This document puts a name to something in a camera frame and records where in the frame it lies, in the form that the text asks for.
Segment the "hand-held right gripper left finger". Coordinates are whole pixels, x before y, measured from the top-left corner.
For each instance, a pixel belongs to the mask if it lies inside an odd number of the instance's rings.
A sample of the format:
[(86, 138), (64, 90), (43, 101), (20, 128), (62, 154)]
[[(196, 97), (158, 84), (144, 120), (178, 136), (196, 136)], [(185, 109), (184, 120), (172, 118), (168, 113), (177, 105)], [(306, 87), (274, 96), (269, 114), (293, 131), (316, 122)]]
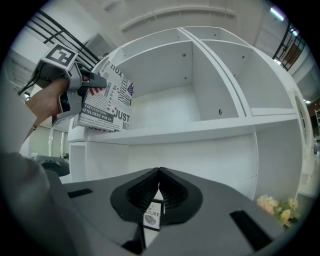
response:
[(141, 254), (160, 231), (144, 228), (144, 213), (159, 189), (157, 168), (112, 178), (67, 183), (80, 216), (120, 248)]

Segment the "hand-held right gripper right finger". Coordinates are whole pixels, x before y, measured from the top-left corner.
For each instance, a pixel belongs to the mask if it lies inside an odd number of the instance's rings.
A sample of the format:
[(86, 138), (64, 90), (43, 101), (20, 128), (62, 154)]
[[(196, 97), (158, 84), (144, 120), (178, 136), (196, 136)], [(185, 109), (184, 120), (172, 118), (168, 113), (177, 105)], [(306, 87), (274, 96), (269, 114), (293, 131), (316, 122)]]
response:
[(255, 202), (223, 183), (172, 170), (173, 174), (197, 186), (203, 195), (198, 212), (183, 224), (164, 226), (149, 246), (149, 256), (246, 256), (251, 247), (230, 214), (246, 212), (275, 240), (282, 225)]

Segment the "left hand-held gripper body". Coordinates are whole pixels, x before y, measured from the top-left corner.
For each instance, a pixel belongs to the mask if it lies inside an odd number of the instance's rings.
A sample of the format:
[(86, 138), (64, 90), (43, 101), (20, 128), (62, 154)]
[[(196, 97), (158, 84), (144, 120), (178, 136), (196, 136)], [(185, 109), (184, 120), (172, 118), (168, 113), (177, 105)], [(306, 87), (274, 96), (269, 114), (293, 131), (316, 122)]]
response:
[(54, 44), (38, 61), (32, 74), (32, 82), (46, 88), (52, 82), (65, 77), (68, 81), (67, 91), (59, 96), (60, 113), (52, 118), (54, 127), (78, 115), (82, 110), (82, 97), (78, 90), (83, 79), (76, 58), (78, 53), (63, 44)]

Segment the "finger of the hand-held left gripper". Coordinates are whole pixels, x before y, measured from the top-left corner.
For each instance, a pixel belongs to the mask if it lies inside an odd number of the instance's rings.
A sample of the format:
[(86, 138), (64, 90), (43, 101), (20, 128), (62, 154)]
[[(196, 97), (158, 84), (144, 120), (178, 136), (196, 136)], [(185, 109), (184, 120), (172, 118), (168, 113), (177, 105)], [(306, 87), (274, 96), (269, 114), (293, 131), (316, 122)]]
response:
[(82, 70), (82, 87), (89, 87), (89, 88), (105, 88), (107, 86), (107, 80), (98, 74), (93, 72)]

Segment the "newspaper-print box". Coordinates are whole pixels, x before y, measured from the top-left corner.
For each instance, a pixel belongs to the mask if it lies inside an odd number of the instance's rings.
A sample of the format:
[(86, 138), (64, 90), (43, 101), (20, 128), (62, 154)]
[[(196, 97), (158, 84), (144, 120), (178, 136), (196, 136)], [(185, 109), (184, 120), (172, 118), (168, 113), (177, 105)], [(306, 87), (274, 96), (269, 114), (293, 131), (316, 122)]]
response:
[(129, 129), (134, 84), (113, 63), (106, 60), (95, 72), (105, 87), (82, 89), (82, 110), (74, 119), (75, 126), (103, 132)]

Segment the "person's left forearm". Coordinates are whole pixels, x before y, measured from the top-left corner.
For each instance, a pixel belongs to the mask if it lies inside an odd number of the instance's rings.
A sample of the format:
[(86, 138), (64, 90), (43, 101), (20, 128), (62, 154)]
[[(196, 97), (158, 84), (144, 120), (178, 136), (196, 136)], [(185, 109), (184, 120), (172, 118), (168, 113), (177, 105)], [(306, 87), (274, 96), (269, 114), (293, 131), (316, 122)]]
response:
[(48, 115), (47, 113), (36, 113), (34, 111), (31, 112), (35, 116), (35, 120), (33, 124), (30, 126), (28, 133), (26, 134), (24, 138), (24, 142), (30, 137), (30, 135), (38, 129), (39, 126), (41, 126), (46, 121), (52, 121), (53, 115)]

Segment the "white desk with hutch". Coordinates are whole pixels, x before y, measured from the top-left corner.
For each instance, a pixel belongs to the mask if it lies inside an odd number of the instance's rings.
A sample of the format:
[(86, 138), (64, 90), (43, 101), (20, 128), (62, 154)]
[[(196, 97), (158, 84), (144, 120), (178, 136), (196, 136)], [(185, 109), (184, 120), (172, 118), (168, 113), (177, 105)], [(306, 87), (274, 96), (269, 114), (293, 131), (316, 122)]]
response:
[(220, 27), (166, 29), (108, 60), (134, 84), (129, 128), (68, 129), (71, 179), (154, 167), (226, 184), (251, 200), (295, 198), (314, 167), (303, 156), (292, 76)]

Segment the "person's left hand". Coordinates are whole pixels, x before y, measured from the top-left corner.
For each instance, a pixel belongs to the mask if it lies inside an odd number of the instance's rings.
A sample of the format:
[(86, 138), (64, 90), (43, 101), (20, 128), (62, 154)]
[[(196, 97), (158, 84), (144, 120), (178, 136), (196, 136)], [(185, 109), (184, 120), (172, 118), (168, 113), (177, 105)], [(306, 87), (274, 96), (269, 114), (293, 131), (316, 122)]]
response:
[(59, 78), (33, 95), (26, 101), (26, 105), (42, 123), (47, 118), (60, 113), (59, 97), (67, 89), (68, 80), (66, 78)]

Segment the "black metal railing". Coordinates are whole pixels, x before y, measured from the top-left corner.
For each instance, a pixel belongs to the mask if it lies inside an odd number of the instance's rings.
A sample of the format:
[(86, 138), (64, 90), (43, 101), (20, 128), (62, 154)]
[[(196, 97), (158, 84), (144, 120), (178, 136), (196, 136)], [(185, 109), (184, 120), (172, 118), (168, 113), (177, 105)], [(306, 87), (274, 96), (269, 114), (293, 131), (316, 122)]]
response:
[(91, 71), (99, 62), (99, 58), (85, 44), (41, 10), (31, 17), (26, 27), (39, 36), (40, 41), (45, 45), (53, 46), (60, 43), (78, 53), (76, 60), (82, 63), (87, 70)]
[(297, 61), (305, 47), (306, 41), (301, 37), (299, 30), (289, 21), (272, 59), (288, 71)]

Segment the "yellow flowers in black pot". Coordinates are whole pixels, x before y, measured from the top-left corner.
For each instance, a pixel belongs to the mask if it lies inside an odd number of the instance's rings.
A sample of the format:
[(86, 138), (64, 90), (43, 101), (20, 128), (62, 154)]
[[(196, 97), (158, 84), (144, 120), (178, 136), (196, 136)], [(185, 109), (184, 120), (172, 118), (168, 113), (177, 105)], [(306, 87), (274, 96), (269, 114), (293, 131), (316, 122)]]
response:
[(286, 201), (276, 200), (267, 194), (261, 195), (256, 204), (281, 222), (284, 228), (290, 228), (299, 221), (298, 202), (289, 197)]

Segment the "white and black machine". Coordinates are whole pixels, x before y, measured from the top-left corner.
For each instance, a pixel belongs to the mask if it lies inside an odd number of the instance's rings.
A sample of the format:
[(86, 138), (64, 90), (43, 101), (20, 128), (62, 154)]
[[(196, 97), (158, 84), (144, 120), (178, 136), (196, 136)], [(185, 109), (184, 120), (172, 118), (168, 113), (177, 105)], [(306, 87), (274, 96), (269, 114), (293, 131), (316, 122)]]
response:
[(45, 170), (55, 172), (59, 177), (70, 174), (69, 162), (64, 158), (37, 155), (32, 156), (31, 159), (38, 162)]

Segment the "oval vanity mirror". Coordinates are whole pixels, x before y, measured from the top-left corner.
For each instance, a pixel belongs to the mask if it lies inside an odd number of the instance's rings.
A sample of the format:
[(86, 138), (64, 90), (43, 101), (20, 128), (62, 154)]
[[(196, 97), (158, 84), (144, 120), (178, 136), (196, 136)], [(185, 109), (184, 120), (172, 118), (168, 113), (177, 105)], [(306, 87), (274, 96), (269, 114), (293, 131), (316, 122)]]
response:
[(290, 94), (292, 98), (292, 105), (294, 106), (298, 117), (302, 138), (303, 157), (307, 159), (314, 155), (314, 137), (311, 118), (301, 93), (297, 89), (291, 89)]

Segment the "black picture frame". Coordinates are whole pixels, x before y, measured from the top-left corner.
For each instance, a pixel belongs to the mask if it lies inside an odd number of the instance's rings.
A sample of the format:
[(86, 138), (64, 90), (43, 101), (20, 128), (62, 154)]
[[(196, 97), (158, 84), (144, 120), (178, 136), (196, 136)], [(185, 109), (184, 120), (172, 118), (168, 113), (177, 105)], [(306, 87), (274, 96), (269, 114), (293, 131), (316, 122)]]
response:
[(165, 214), (164, 198), (158, 189), (143, 215), (143, 227), (159, 232), (161, 229), (161, 217)]

